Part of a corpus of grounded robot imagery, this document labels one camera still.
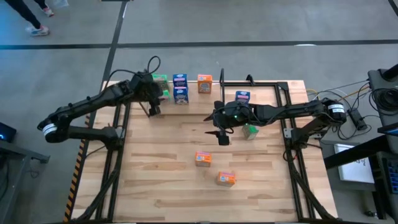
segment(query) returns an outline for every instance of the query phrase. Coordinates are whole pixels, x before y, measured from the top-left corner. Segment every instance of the person's leg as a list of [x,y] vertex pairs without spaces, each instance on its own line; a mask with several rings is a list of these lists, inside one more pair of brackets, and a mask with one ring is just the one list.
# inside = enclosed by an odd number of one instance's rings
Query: person's leg
[[54,13],[52,10],[49,8],[49,6],[45,3],[45,0],[34,0],[42,9],[42,11],[48,16],[52,17],[54,16]]
[[41,9],[45,9],[47,7],[47,5],[45,4],[45,0],[34,0]]
[[15,11],[17,11],[24,19],[29,21],[36,29],[39,29],[41,24],[33,15],[32,11],[26,6],[23,0],[5,0]]
[[49,28],[42,26],[36,19],[35,15],[25,5],[23,0],[5,0],[15,11],[17,11],[24,19],[29,21],[33,27],[28,27],[26,31],[32,36],[48,35]]

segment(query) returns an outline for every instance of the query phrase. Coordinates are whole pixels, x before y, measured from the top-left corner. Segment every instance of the white sneaker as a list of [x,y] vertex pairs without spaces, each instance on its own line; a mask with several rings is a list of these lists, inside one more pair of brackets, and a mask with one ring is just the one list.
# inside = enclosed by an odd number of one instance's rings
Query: white sneaker
[[46,14],[48,17],[52,17],[54,16],[54,12],[52,12],[52,10],[50,9],[50,7],[46,4],[47,7],[45,7],[44,9],[42,9],[42,11],[44,12],[44,14]]
[[48,27],[41,26],[39,29],[36,29],[35,27],[27,27],[26,31],[32,36],[32,37],[37,37],[41,35],[49,35],[50,31]]

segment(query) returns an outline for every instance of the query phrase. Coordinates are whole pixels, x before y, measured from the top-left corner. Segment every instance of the orange box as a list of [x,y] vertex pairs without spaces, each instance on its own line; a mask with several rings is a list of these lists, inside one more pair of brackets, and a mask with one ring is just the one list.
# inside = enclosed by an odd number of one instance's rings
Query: orange box
[[198,75],[198,92],[211,93],[211,84],[213,77],[211,75]]
[[216,183],[218,185],[232,187],[236,183],[235,174],[229,172],[218,172]]
[[196,152],[195,153],[195,164],[197,166],[210,167],[211,154],[208,152]]

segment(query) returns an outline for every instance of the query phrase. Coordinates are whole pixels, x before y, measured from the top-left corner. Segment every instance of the green box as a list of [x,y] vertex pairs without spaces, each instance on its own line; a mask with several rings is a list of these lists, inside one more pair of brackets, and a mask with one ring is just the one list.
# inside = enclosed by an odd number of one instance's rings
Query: green box
[[167,83],[167,75],[152,74],[152,78],[159,85],[162,90],[170,90],[169,84]]
[[254,125],[251,124],[245,124],[242,127],[242,131],[246,140],[254,139],[257,133],[259,132],[259,130]]

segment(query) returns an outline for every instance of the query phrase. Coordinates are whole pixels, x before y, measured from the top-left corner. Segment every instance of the concrete floor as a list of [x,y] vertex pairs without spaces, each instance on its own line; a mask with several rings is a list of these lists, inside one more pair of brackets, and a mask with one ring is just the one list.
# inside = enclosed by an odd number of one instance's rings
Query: concrete floor
[[[47,18],[33,1],[25,1],[51,35],[29,37],[26,21],[0,1],[0,45],[110,44],[121,8],[120,2],[68,0],[69,7],[55,9],[55,16]],[[398,39],[397,27],[398,17],[387,0],[134,0],[127,4],[119,43],[381,40]],[[46,143],[36,125],[59,106],[97,94],[108,54],[109,49],[0,50],[0,121],[18,130],[18,146],[51,155],[46,165],[32,163],[40,176],[26,174],[11,223],[62,221],[78,141]],[[159,73],[218,77],[223,67],[228,80],[250,73],[257,80],[305,80],[307,88],[324,90],[365,80],[368,70],[393,66],[398,44],[117,49],[112,69],[142,70],[153,55],[162,59]],[[359,109],[362,115],[376,114],[367,98]],[[377,136],[380,121],[369,118],[368,124],[374,129],[351,142]],[[352,132],[352,123],[343,131]],[[329,133],[325,139],[337,138]],[[360,198],[369,199],[370,193],[333,188],[333,195],[344,220],[392,223],[362,215]],[[372,200],[366,204],[372,207]]]

